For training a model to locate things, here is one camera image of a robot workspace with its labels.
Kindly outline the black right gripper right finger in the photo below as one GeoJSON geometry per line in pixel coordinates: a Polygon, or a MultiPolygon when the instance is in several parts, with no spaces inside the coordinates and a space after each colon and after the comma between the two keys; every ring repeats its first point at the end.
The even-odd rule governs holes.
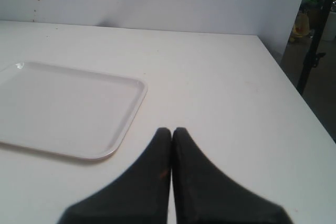
{"type": "Polygon", "coordinates": [[[280,205],[219,170],[182,127],[173,133],[172,177],[177,223],[292,223],[280,205]]]}

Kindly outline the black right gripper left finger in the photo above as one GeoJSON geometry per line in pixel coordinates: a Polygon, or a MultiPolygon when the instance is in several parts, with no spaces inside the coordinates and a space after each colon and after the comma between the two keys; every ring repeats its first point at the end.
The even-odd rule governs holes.
{"type": "Polygon", "coordinates": [[[162,127],[122,175],[68,207],[59,223],[166,223],[170,158],[171,132],[162,127]]]}

